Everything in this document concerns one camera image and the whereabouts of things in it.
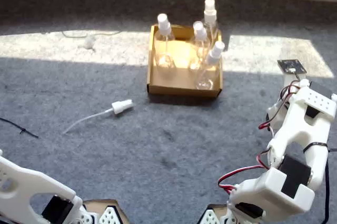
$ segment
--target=white plastic bracket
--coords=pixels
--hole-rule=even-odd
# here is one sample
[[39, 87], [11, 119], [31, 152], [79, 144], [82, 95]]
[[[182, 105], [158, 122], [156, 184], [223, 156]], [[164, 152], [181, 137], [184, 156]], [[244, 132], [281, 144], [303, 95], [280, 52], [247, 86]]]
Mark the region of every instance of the white plastic bracket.
[[212, 209], [207, 209], [202, 217], [200, 224], [220, 224], [219, 219]]
[[120, 219], [113, 207], [107, 207], [100, 217], [100, 224], [121, 224]]

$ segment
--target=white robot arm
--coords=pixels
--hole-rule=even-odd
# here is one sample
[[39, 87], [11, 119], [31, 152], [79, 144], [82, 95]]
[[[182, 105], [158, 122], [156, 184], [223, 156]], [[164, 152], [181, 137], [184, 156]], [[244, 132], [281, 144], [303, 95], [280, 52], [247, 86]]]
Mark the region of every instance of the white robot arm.
[[[38, 215], [30, 205], [36, 194], [54, 194]], [[22, 168], [0, 150], [0, 223], [123, 224], [118, 210], [107, 206], [102, 215], [88, 212], [75, 191], [41, 172]]]
[[[223, 185], [230, 197], [220, 224], [282, 221], [307, 212], [322, 183], [337, 95], [305, 79], [306, 71], [298, 60], [279, 61], [279, 65], [285, 73], [285, 88], [280, 100], [267, 110], [267, 121], [259, 126], [277, 131], [266, 148], [267, 172], [234, 186]], [[292, 142], [303, 148], [305, 164], [285, 154]]]

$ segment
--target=small white object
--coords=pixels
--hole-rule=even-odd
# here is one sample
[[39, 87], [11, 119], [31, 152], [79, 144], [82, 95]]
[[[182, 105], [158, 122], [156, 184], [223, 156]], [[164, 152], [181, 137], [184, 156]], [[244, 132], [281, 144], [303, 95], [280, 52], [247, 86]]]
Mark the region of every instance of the small white object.
[[212, 50], [209, 51], [206, 59], [208, 65], [217, 64], [221, 58], [221, 53], [225, 49], [225, 43], [217, 41]]
[[107, 207], [100, 217], [100, 224], [121, 224], [113, 207]]
[[300, 81], [300, 88], [308, 87], [308, 86], [310, 86], [310, 82], [309, 82], [308, 79], [302, 79], [302, 80]]
[[95, 45], [95, 41], [96, 41], [96, 37], [95, 35], [88, 35], [83, 42], [82, 47], [85, 49], [94, 49], [94, 45]]
[[112, 105], [112, 108], [114, 109], [115, 114], [119, 114], [125, 111], [126, 109], [129, 109], [134, 106], [131, 99], [127, 99], [124, 101], [117, 101], [117, 102], [112, 103], [111, 105]]
[[193, 23], [194, 36], [197, 40], [204, 41], [207, 39], [207, 31], [201, 21]]
[[220, 222], [215, 212], [212, 209], [208, 209], [202, 217], [200, 224], [220, 224]]
[[[281, 221], [287, 217], [310, 210], [315, 197], [314, 191], [300, 184], [294, 198], [282, 192], [286, 174], [271, 168], [257, 179], [245, 180], [236, 185], [227, 206], [239, 217], [258, 223], [260, 221]], [[262, 208], [260, 218], [252, 218], [235, 207], [241, 202]]]
[[215, 0], [205, 0], [205, 11], [204, 11], [205, 22], [213, 24], [216, 21], [216, 9]]
[[337, 95], [336, 94], [332, 94], [331, 95], [331, 99], [334, 101], [334, 102], [336, 102], [337, 103]]
[[160, 34], [167, 36], [171, 33], [171, 23], [169, 22], [169, 19], [167, 18], [167, 15], [164, 13], [161, 13], [157, 17], [158, 20], [158, 28]]

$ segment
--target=red wire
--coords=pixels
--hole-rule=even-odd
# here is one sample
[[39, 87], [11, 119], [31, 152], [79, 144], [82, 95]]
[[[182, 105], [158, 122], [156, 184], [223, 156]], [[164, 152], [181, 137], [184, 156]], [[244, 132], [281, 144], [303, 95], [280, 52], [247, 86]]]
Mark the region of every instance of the red wire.
[[258, 154], [257, 157], [256, 157], [257, 162], [258, 162], [260, 165], [262, 165], [263, 167], [265, 167], [267, 170], [269, 169], [269, 167], [268, 167], [267, 165], [265, 165], [264, 162], [261, 160], [261, 155], [268, 153], [269, 150], [270, 150], [270, 148], [267, 149], [267, 150], [262, 151], [262, 152], [261, 152], [260, 154]]
[[262, 165], [254, 165], [254, 166], [248, 166], [248, 167], [243, 167], [243, 168], [240, 168], [240, 169], [237, 169], [237, 170], [233, 170], [223, 176], [221, 176], [217, 182], [217, 185], [224, 189], [228, 194], [231, 193], [231, 191], [233, 189], [235, 189], [235, 186], [231, 185], [231, 184], [220, 184], [223, 180], [225, 180], [226, 178], [229, 178], [237, 173], [240, 173], [242, 171], [245, 171], [245, 170], [251, 170], [251, 169], [257, 169], [257, 168], [264, 168], [264, 166]]
[[275, 119], [276, 115], [279, 113], [279, 111], [280, 111], [280, 109], [282, 108], [282, 106], [286, 103], [287, 98], [288, 98], [290, 95], [292, 95], [292, 94], [296, 94], [296, 93], [295, 93], [295, 92], [290, 92], [290, 93], [288, 93], [287, 96], [285, 97], [285, 99], [283, 100], [282, 104], [280, 105], [279, 109], [275, 112], [274, 116], [273, 116], [271, 119], [269, 119], [269, 120], [263, 122], [262, 124], [260, 124], [260, 125], [258, 126], [258, 128], [259, 128], [260, 130], [261, 130], [261, 129], [264, 129], [264, 128], [266, 128], [266, 127], [268, 127], [268, 125], [270, 124], [270, 122], [271, 122], [273, 119]]

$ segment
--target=cable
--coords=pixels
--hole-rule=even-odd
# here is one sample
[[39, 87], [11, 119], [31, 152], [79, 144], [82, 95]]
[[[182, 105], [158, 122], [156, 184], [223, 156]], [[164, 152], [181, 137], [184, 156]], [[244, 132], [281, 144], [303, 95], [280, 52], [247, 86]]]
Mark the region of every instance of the cable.
[[261, 160], [261, 155], [268, 153], [269, 150], [270, 150], [270, 148], [268, 148], [267, 150], [262, 151], [260, 154], [258, 154], [258, 155], [256, 156], [257, 162], [258, 162], [260, 165], [262, 165], [262, 166], [263, 166], [265, 169], [267, 169], [267, 170], [269, 169], [269, 167], [268, 167], [266, 164], [264, 164], [264, 162]]
[[9, 124], [11, 124], [11, 125], [13, 125], [13, 126], [15, 126], [15, 127], [17, 127], [17, 128], [19, 128], [19, 129], [21, 130], [21, 132], [20, 132], [19, 134], [27, 133], [27, 134], [29, 134], [30, 136], [35, 137], [35, 138], [38, 139], [38, 136], [37, 136], [37, 135], [34, 135], [33, 133], [29, 132], [27, 129], [25, 129], [25, 128], [19, 126], [18, 124], [15, 124], [14, 122], [12, 122], [12, 121], [10, 121], [10, 120], [7, 120], [7, 119], [4, 119], [4, 118], [0, 118], [0, 120], [3, 121], [3, 122], [9, 123]]
[[272, 139], [273, 139], [275, 137], [274, 129], [271, 126], [269, 126], [268, 129], [270, 133], [272, 134]]
[[326, 224], [329, 220], [329, 212], [330, 212], [330, 178], [329, 178], [329, 162], [326, 160], [325, 166], [325, 217], [322, 224]]
[[233, 186], [233, 185], [231, 185], [231, 184], [221, 184], [221, 182], [222, 182], [223, 180], [225, 180], [225, 179], [227, 179], [227, 178], [229, 178], [229, 177], [231, 177], [231, 176], [233, 176], [233, 175], [235, 175], [235, 174], [237, 174], [237, 173], [240, 173], [240, 172], [242, 172], [242, 171], [245, 171], [245, 170], [251, 170], [251, 169], [258, 169], [258, 168], [264, 168], [264, 166], [262, 166], [262, 165], [254, 165], [254, 166], [247, 166], [247, 167], [242, 167], [242, 168], [233, 170], [233, 171], [231, 171], [231, 172], [229, 172], [229, 173], [227, 173], [227, 174], [221, 176], [221, 177], [218, 179], [218, 181], [217, 181], [217, 185], [218, 185], [220, 188], [224, 189], [228, 194], [230, 194], [231, 191], [232, 191], [233, 189], [236, 189], [236, 187]]
[[83, 119], [77, 120], [71, 126], [69, 126], [66, 130], [64, 130], [62, 132], [62, 134], [66, 134], [71, 128], [73, 128], [74, 126], [76, 126], [77, 124], [79, 124], [79, 123], [81, 123], [85, 120], [88, 120], [88, 119], [91, 119], [91, 118], [94, 118], [94, 117], [97, 117], [97, 116], [101, 116], [101, 115], [110, 113], [112, 111], [115, 114], [119, 114], [119, 113], [125, 111], [126, 109], [129, 109], [129, 108], [133, 107], [133, 103], [132, 103], [131, 99], [127, 99], [127, 100], [124, 100], [124, 101], [117, 101], [117, 102], [112, 103], [111, 105], [112, 105], [112, 108], [110, 108], [108, 110], [105, 110], [104, 112], [99, 112], [99, 113], [90, 115], [88, 117], [85, 117]]
[[105, 110], [104, 112], [99, 112], [99, 113], [90, 115], [88, 117], [85, 117], [83, 119], [77, 120], [75, 123], [73, 123], [71, 126], [69, 126], [66, 130], [64, 130], [62, 134], [66, 134], [71, 128], [73, 128], [74, 126], [76, 126], [77, 124], [79, 124], [79, 123], [81, 123], [81, 122], [83, 122], [85, 120], [88, 120], [88, 119], [91, 119], [91, 118], [94, 118], [94, 117], [97, 117], [97, 116], [101, 116], [103, 114], [107, 114], [109, 112], [112, 112], [113, 110], [114, 110], [113, 108], [110, 108], [108, 110]]
[[271, 119], [269, 119], [269, 120], [263, 122], [262, 124], [260, 124], [260, 125], [258, 126], [260, 130], [261, 130], [261, 129], [264, 129], [264, 128], [267, 128], [267, 127], [269, 126], [270, 122], [271, 122], [273, 119], [275, 119], [276, 115], [279, 113], [279, 111], [281, 110], [281, 108], [282, 108], [282, 107], [284, 106], [284, 104], [286, 103], [287, 98], [288, 98], [290, 95], [292, 95], [292, 94], [296, 94], [296, 93], [295, 93], [295, 92], [290, 92], [290, 93], [288, 93], [287, 96], [285, 97], [285, 99], [283, 100], [282, 104], [281, 104], [280, 107], [278, 108], [278, 110], [275, 112], [274, 116], [273, 116]]
[[[94, 34], [90, 34], [93, 36], [99, 36], [99, 35], [105, 35], [105, 36], [113, 36], [116, 35], [118, 33], [121, 33], [122, 31], [117, 31], [115, 33], [94, 33]], [[66, 38], [87, 38], [88, 34], [84, 35], [84, 36], [69, 36], [67, 35], [64, 31], [61, 31], [61, 33], [63, 34], [63, 36], [65, 36]]]

